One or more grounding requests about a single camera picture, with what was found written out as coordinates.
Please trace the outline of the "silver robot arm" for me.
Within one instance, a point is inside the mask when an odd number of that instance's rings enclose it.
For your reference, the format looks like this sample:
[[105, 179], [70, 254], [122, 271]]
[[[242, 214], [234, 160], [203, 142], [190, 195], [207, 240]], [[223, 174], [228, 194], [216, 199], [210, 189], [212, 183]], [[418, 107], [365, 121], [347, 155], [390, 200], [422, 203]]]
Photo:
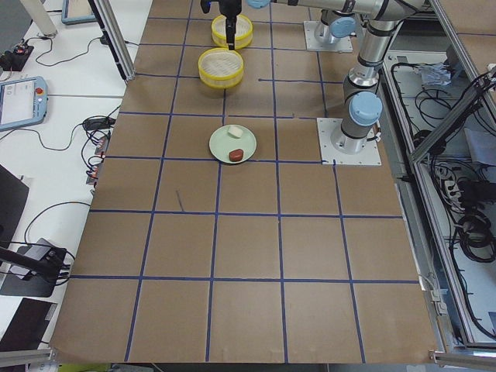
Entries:
[[377, 97], [378, 71], [382, 67], [397, 26], [418, 13], [422, 1], [284, 1], [288, 6], [304, 6], [322, 10], [321, 22], [333, 29], [337, 16], [366, 15], [364, 32], [356, 65], [344, 82], [346, 117], [331, 135], [332, 145], [341, 153], [359, 153], [370, 128], [381, 117], [383, 105]]
[[[218, 47], [239, 50], [253, 40], [253, 24], [242, 14], [241, 1], [219, 1], [220, 15], [212, 20], [212, 41]], [[306, 49], [350, 53], [351, 36], [356, 29], [355, 15], [349, 11], [323, 9], [319, 21], [305, 21]]]

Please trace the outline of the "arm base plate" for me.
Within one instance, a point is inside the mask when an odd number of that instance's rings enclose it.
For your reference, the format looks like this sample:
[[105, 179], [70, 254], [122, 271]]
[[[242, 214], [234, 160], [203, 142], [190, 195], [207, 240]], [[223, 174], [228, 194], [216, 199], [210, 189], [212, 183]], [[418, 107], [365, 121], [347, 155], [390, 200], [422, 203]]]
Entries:
[[381, 156], [375, 132], [362, 139], [352, 139], [341, 131], [340, 118], [317, 118], [321, 161], [325, 165], [379, 167]]
[[336, 20], [325, 25], [321, 21], [304, 21], [306, 49], [310, 51], [352, 53], [350, 35], [354, 21]]

